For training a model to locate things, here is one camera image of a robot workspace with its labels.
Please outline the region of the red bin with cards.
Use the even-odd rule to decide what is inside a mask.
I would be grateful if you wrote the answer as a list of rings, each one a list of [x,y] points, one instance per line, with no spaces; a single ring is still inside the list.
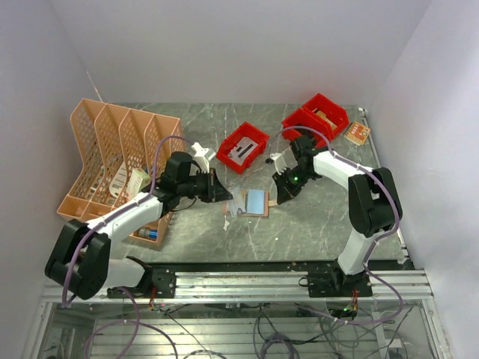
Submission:
[[[242,174],[265,151],[268,140],[269,135],[244,122],[223,140],[216,158],[237,174]]]

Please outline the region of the white credit card stack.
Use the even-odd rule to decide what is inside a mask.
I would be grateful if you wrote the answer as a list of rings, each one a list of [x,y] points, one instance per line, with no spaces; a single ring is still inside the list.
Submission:
[[[228,158],[234,163],[242,165],[245,159],[257,148],[257,146],[258,143],[254,140],[248,137],[243,137],[229,152]]]

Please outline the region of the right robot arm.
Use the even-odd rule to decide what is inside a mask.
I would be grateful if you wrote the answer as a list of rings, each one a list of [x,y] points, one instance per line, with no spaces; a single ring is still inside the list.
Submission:
[[[310,180],[327,178],[348,194],[351,234],[341,254],[326,270],[316,270],[300,280],[312,297],[370,294],[367,265],[378,242],[395,233],[403,211],[389,169],[368,168],[344,158],[329,145],[318,147],[303,135],[290,142],[296,166],[287,166],[280,153],[270,153],[277,203],[295,198]]]

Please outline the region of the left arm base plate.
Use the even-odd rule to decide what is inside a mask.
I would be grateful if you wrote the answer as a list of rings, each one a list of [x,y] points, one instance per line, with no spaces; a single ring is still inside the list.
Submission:
[[[133,298],[173,298],[177,276],[165,268],[153,268],[140,272],[121,271],[109,275],[104,286],[108,298],[128,298],[124,288]]]

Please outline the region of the brown leather card holder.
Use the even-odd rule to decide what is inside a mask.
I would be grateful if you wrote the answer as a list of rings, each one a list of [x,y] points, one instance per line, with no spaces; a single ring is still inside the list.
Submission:
[[[239,216],[268,217],[269,209],[278,205],[276,199],[270,198],[268,191],[252,188],[242,190],[245,191],[246,196],[246,214]],[[224,215],[230,215],[227,212],[227,201],[224,203],[222,211]]]

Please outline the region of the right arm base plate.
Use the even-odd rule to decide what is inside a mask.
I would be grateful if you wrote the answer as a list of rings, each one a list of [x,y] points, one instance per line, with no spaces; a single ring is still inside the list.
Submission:
[[[354,275],[339,271],[307,273],[298,284],[308,290],[310,298],[352,298],[354,295],[363,298],[373,295],[370,278],[364,271]]]

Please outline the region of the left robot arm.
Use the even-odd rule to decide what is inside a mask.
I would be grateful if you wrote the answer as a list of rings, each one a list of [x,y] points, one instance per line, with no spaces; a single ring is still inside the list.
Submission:
[[[107,215],[90,221],[68,221],[62,228],[45,267],[45,274],[62,287],[62,304],[94,297],[102,288],[114,297],[149,296],[158,289],[151,265],[133,257],[114,260],[112,249],[130,234],[165,217],[181,198],[204,203],[232,199],[214,168],[191,174],[191,155],[175,152],[167,160],[158,180],[141,190],[131,201]]]

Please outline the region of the magnetic stripe card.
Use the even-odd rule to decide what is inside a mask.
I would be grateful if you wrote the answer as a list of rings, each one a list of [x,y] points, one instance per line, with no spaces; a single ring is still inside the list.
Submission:
[[[235,218],[246,214],[246,196],[245,191],[239,187],[230,187],[228,189],[232,198],[227,201],[227,212]]]

